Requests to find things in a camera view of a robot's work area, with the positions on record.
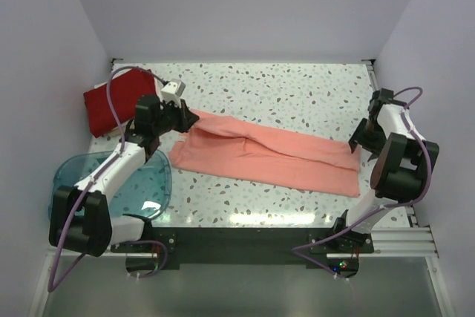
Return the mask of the salmon pink t-shirt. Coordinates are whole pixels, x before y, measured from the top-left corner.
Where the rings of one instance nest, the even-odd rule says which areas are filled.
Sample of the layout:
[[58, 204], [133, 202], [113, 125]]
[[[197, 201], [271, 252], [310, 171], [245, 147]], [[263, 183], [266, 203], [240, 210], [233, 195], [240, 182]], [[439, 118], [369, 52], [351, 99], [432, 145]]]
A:
[[169, 152], [177, 169], [358, 197], [360, 151], [348, 144], [198, 112]]

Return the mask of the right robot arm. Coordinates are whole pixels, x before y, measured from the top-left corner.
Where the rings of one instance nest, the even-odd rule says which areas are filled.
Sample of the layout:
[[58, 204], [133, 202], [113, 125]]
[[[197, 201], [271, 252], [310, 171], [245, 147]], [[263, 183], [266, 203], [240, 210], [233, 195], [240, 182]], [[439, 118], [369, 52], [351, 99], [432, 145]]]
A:
[[389, 89], [374, 91], [363, 119], [349, 140], [376, 160], [370, 190], [334, 223], [331, 248], [339, 252], [363, 249], [370, 243], [373, 227], [391, 210], [419, 202], [428, 191], [439, 145], [426, 140], [410, 118], [410, 105]]

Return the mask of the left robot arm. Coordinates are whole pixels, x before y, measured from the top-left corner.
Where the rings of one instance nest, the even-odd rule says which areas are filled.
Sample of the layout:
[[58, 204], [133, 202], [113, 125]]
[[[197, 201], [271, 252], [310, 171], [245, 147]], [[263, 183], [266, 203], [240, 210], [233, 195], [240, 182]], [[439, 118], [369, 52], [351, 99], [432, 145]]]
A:
[[48, 240], [59, 251], [101, 256], [110, 245], [127, 243], [138, 252], [149, 250], [154, 234], [146, 219], [125, 214], [111, 217], [109, 205], [126, 180], [144, 166], [170, 131], [186, 133], [199, 120], [184, 99], [140, 97], [109, 157], [87, 177], [53, 194]]

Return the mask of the blue transparent plastic bin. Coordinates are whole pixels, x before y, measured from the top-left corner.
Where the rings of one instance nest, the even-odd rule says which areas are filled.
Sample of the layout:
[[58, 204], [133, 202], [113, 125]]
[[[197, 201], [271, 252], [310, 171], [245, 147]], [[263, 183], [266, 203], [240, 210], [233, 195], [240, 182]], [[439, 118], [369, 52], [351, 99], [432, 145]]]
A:
[[[72, 186], [91, 174], [110, 156], [109, 151], [81, 154], [66, 160], [53, 178], [55, 192], [60, 186]], [[171, 167], [161, 151], [137, 169], [116, 192], [109, 203], [112, 218], [124, 214], [154, 220], [168, 208], [172, 191]]]

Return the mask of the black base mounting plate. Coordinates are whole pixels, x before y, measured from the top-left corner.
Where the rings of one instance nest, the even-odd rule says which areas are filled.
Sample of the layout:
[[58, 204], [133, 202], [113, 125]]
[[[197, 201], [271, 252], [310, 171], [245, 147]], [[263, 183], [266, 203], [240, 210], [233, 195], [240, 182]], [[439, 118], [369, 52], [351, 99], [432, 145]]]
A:
[[111, 247], [124, 253], [126, 266], [132, 271], [147, 269], [139, 254], [158, 253], [168, 257], [165, 269], [179, 269], [184, 264], [233, 265], [302, 265], [304, 260], [291, 252], [296, 246], [313, 244], [332, 234], [325, 228], [153, 228], [148, 232], [151, 243], [121, 243]]

